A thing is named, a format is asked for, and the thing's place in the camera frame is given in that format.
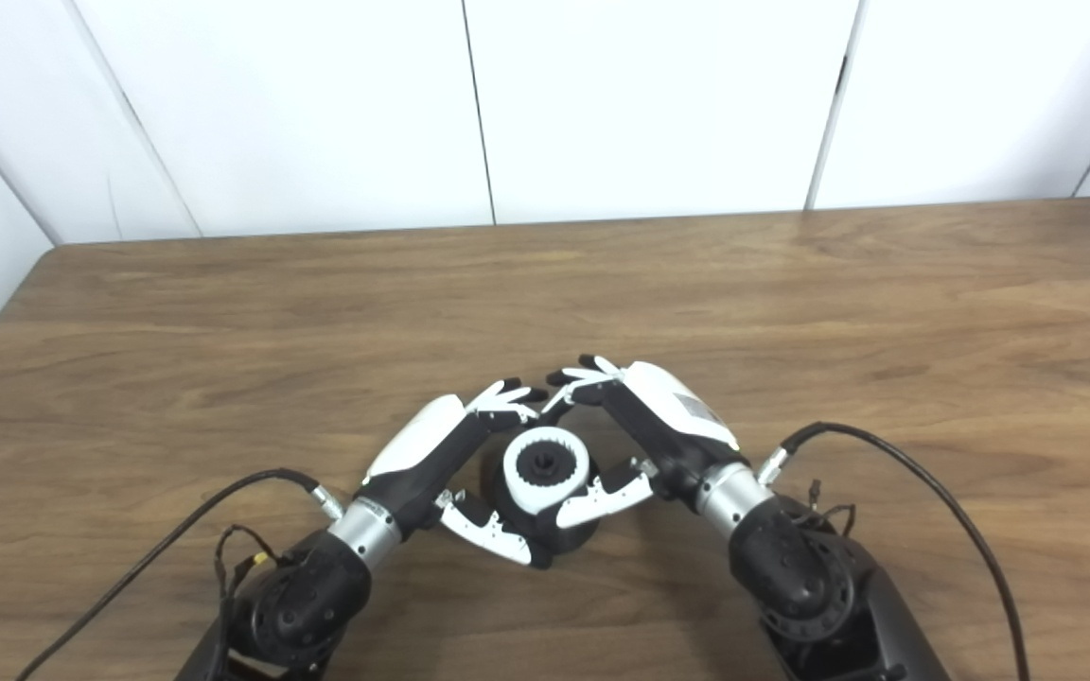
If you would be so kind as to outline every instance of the robotic hand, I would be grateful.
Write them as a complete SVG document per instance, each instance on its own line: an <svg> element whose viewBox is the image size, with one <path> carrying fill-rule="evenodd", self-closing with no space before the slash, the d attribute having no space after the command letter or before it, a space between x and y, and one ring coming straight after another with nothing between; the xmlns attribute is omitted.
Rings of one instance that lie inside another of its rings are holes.
<svg viewBox="0 0 1090 681"><path fill-rule="evenodd" d="M368 603L373 570L414 531L440 518L457 527L463 515L446 490L449 478L492 433L536 422L524 402L543 398L544 391L506 379L467 405L457 396L428 402L377 454L347 509L315 491L334 522L242 586L228 620L213 623L175 681L274 678L250 660L284 668L275 677L283 681L319 680L347 624Z"/></svg>
<svg viewBox="0 0 1090 681"><path fill-rule="evenodd" d="M519 562L548 568L550 554L578 548L601 516L650 497L678 499L726 540L730 573L760 606L791 681L948 681L869 551L813 508L771 491L788 452L778 449L756 475L726 424L669 372L592 355L579 363L548 377L559 389L537 427L494 470L494 504L510 526L494 513L487 540L463 538L513 560L497 546L522 543L540 557ZM598 474L578 437L556 427L573 405L602 405L644 460Z"/></svg>

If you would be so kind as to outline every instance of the wood grain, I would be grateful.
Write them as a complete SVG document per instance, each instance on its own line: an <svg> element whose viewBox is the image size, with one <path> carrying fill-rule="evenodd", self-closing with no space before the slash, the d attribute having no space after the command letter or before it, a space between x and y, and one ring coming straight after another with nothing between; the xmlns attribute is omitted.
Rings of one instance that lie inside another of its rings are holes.
<svg viewBox="0 0 1090 681"><path fill-rule="evenodd" d="M58 248L0 315L0 680L230 479L348 488L429 398L580 352L662 363L756 458L818 418L904 446L1007 569L1036 678L1090 678L1089 198ZM617 461L602 417L571 424ZM934 497L831 437L779 486L812 476L860 504L953 676L1012 678ZM320 518L291 487L242 492L38 678L172 678L229 521L287 543ZM329 678L775 677L714 532L654 501L544 573L414 535Z"/></svg>

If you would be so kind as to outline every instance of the robot fingertip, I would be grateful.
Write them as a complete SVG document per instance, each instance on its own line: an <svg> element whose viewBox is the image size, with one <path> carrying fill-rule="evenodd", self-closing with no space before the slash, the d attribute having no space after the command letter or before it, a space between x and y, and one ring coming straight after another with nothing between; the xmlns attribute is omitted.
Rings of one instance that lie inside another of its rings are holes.
<svg viewBox="0 0 1090 681"><path fill-rule="evenodd" d="M533 388L526 396L520 398L522 402L544 402L548 398L547 391L542 391L541 388Z"/></svg>
<svg viewBox="0 0 1090 681"><path fill-rule="evenodd" d="M549 568L554 568L554 554L550 554L545 548L537 546L535 542L528 543L528 551L531 556L531 559L529 559L528 562L528 568L537 570L548 570Z"/></svg>

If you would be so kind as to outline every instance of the robotic arm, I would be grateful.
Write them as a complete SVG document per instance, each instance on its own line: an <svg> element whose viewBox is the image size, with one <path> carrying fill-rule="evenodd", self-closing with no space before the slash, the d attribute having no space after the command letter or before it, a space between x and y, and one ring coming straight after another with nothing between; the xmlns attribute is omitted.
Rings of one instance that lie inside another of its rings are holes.
<svg viewBox="0 0 1090 681"><path fill-rule="evenodd" d="M583 367L548 377L561 388L542 409L537 427L516 437L493 471L494 509L462 492L465 522L445 518L462 538L547 569L554 554L574 550L592 537L598 519L654 496L681 498L695 509L702 471L737 462L735 470L746 470L726 424L667 372L645 362L621 369L603 357L579 361ZM574 405L605 406L647 457L630 458L601 474L583 442L555 426ZM753 477L751 483L752 497L771 496ZM719 501L714 509L724 510L722 492L713 498Z"/></svg>
<svg viewBox="0 0 1090 681"><path fill-rule="evenodd" d="M319 680L351 618L368 603L373 570L416 530L459 513L446 490L449 478L492 433L534 423L536 412L523 402L542 398L506 379L467 405L457 396L428 402L377 454L347 509L315 491L332 523L243 586L228 620L213 623L175 681ZM252 660L284 672L271 677Z"/></svg>

